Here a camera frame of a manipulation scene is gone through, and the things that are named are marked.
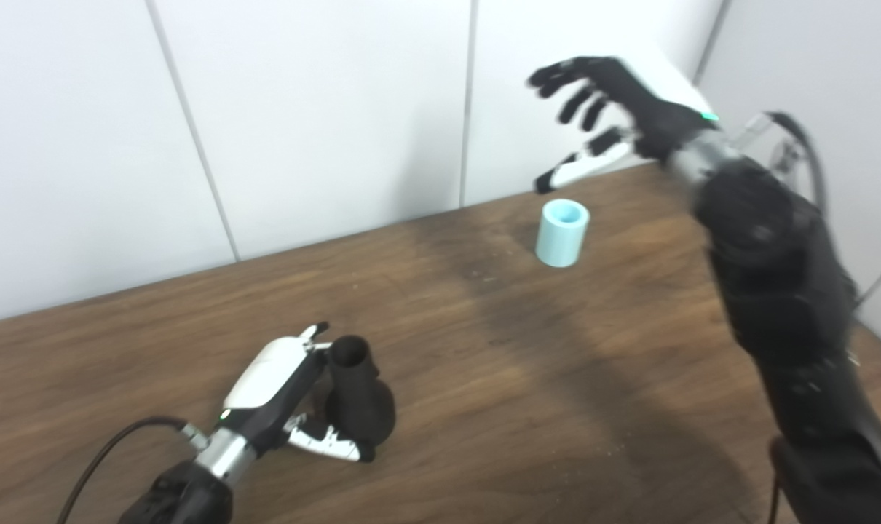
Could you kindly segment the white and black right hand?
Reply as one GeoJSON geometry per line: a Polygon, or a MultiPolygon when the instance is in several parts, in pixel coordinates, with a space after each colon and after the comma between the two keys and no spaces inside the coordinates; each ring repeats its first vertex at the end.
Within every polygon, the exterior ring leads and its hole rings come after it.
{"type": "Polygon", "coordinates": [[[576,115],[584,100],[595,98],[586,111],[582,128],[593,129],[601,110],[608,103],[620,104],[636,125],[637,154],[662,162],[672,173],[687,170],[673,163],[676,153],[686,153],[693,139],[702,132],[713,132],[713,123],[701,113],[657,96],[618,57],[571,57],[534,71],[528,79],[541,98],[550,98],[562,87],[577,81],[585,86],[565,104],[559,120],[566,124],[576,115]]]}

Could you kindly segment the white and black left hand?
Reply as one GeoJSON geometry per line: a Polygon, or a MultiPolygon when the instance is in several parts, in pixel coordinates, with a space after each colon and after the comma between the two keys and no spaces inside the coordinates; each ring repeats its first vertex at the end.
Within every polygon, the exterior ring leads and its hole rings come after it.
{"type": "Polygon", "coordinates": [[[305,328],[297,336],[281,336],[267,343],[222,402],[212,434],[213,447],[223,443],[224,458],[255,461],[284,445],[321,456],[353,462],[372,462],[372,445],[348,437],[328,422],[297,414],[327,366],[330,343],[315,342],[328,330],[327,322],[305,328]]]}

